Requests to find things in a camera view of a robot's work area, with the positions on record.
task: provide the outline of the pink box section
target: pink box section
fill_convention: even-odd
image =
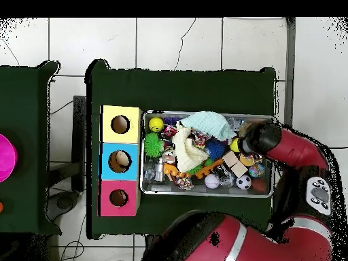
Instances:
[[[127,203],[122,207],[112,205],[110,194],[122,189],[128,195]],[[126,180],[102,180],[101,182],[101,216],[135,216],[137,212],[137,182]]]

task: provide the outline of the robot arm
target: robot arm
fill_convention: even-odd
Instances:
[[[332,203],[344,199],[318,147],[279,125],[255,124],[239,140],[239,150],[289,168],[280,181],[287,189],[276,193],[267,236],[229,215],[191,211],[172,224],[142,261],[332,261]]]

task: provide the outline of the light blue towel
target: light blue towel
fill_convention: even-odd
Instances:
[[[220,141],[236,136],[225,117],[212,111],[201,111],[181,119],[180,122],[188,128],[206,132]]]

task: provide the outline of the green tablecloth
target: green tablecloth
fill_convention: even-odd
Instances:
[[[135,217],[98,217],[99,107],[119,105],[141,110],[200,111],[273,115],[275,71],[146,71],[108,69],[95,60],[86,71],[87,128],[92,128],[92,189],[88,190],[87,233],[160,234],[181,214],[192,209],[229,213],[264,230],[271,216],[271,198],[228,198],[141,194]]]
[[[0,133],[18,151],[10,177],[0,183],[0,232],[56,234],[46,218],[48,81],[58,63],[36,68],[0,67]]]

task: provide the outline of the blue box section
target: blue box section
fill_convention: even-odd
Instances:
[[[121,143],[103,143],[103,155],[101,156],[102,171],[101,179],[103,180],[137,180],[138,174],[138,149],[137,144],[121,144]],[[126,172],[113,172],[108,164],[110,154],[112,152],[123,150],[127,152],[132,160],[129,169]]]

